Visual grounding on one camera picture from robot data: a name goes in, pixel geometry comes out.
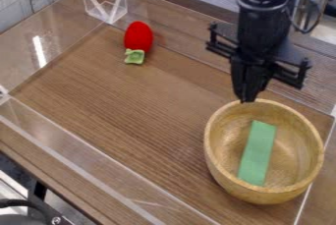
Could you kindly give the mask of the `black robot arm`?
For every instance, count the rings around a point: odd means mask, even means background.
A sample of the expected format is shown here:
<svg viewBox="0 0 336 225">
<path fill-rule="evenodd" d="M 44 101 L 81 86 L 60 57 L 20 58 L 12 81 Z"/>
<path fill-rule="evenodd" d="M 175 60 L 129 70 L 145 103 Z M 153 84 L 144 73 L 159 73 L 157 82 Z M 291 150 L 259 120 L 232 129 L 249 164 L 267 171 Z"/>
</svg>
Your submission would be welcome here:
<svg viewBox="0 0 336 225">
<path fill-rule="evenodd" d="M 272 79 L 303 87 L 311 61 L 289 41 L 289 31 L 299 29 L 293 20 L 295 0 L 236 2 L 236 37 L 224 34 L 223 23 L 211 23 L 207 50 L 229 60 L 233 93 L 241 102 L 252 102 Z"/>
</svg>

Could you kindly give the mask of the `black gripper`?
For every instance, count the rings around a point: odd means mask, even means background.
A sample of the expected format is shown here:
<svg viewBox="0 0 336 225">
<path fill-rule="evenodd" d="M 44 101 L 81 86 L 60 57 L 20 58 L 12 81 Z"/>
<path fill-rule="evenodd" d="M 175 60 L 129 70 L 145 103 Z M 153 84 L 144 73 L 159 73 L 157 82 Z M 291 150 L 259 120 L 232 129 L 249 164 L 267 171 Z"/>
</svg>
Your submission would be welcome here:
<svg viewBox="0 0 336 225">
<path fill-rule="evenodd" d="M 241 102 L 256 100 L 271 79 L 303 88 L 312 64 L 287 38 L 271 50 L 252 50 L 225 34 L 224 23 L 211 23 L 207 50 L 229 60 L 233 92 Z"/>
</svg>

